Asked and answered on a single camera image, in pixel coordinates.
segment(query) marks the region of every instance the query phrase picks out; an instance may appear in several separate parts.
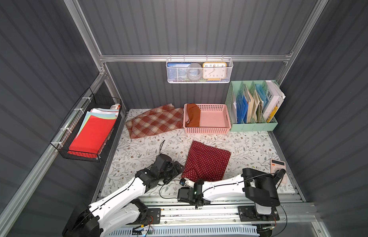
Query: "red plaid cloth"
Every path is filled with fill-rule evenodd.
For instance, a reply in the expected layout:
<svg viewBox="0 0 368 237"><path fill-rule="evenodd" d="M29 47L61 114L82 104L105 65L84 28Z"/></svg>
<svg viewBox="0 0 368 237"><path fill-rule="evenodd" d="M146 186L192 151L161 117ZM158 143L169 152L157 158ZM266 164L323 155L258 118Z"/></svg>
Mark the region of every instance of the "red plaid cloth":
<svg viewBox="0 0 368 237"><path fill-rule="evenodd" d="M183 128L184 111L171 103L153 108L126 122L130 138L141 138Z"/></svg>
<svg viewBox="0 0 368 237"><path fill-rule="evenodd" d="M222 180L230 155L227 150L193 141L182 178L188 178L193 182L197 182L197 179L210 182Z"/></svg>

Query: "brown cloth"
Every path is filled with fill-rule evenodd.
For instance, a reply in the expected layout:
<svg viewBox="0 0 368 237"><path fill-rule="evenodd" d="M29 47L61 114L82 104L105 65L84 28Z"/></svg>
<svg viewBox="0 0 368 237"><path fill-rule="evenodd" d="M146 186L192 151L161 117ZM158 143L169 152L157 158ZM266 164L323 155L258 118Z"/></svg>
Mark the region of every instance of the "brown cloth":
<svg viewBox="0 0 368 237"><path fill-rule="evenodd" d="M130 138L152 136L183 128L183 108L171 103L153 108L126 122Z"/></svg>
<svg viewBox="0 0 368 237"><path fill-rule="evenodd" d="M201 110L195 103L187 104L187 113L189 121L186 122L186 127L200 127Z"/></svg>

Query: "mounting plate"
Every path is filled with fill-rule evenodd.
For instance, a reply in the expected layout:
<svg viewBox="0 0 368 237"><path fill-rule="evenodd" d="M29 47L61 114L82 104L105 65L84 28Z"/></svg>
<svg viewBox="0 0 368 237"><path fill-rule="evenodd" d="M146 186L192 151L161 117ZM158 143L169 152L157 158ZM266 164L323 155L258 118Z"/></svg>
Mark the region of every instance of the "mounting plate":
<svg viewBox="0 0 368 237"><path fill-rule="evenodd" d="M159 224L160 223L160 212L161 212L160 208L149 208L147 210L147 220L145 220L144 222L134 221L133 223L130 223L128 225Z"/></svg>
<svg viewBox="0 0 368 237"><path fill-rule="evenodd" d="M272 207L271 210L272 215L259 215L255 211L255 206L238 206L238 215L239 219L244 221L278 221L280 220L279 214L276 210L276 207Z"/></svg>

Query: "red paper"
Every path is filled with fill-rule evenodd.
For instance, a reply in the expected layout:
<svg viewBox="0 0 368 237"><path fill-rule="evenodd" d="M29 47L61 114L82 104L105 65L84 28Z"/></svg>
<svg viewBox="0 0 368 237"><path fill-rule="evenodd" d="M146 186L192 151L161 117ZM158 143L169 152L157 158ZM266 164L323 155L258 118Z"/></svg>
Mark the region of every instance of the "red paper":
<svg viewBox="0 0 368 237"><path fill-rule="evenodd" d="M114 123L115 119L102 119L96 116L90 116L89 120L81 130L81 133L75 140L73 140L68 153L85 157L89 157L91 155L85 153L80 154L80 152L72 151L98 153L113 128Z"/></svg>

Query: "pink plastic basket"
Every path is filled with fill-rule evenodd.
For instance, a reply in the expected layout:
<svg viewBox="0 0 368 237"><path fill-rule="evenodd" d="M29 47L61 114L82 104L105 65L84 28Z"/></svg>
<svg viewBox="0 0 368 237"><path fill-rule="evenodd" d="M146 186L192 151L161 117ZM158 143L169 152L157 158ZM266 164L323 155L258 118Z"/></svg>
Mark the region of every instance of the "pink plastic basket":
<svg viewBox="0 0 368 237"><path fill-rule="evenodd" d="M197 103L200 110L200 127L186 127L187 103L184 105L183 127L188 134L227 134L231 129L228 108L225 104Z"/></svg>

